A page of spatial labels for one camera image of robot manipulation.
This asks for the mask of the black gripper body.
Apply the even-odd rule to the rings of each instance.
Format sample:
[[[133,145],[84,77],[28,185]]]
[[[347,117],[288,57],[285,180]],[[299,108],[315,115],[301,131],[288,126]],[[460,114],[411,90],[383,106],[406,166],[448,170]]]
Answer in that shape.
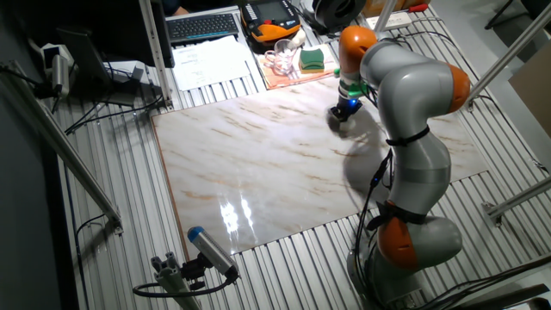
[[[359,99],[338,98],[337,105],[331,107],[330,110],[339,114],[341,120],[346,120],[347,115],[355,114],[362,107],[362,102]]]

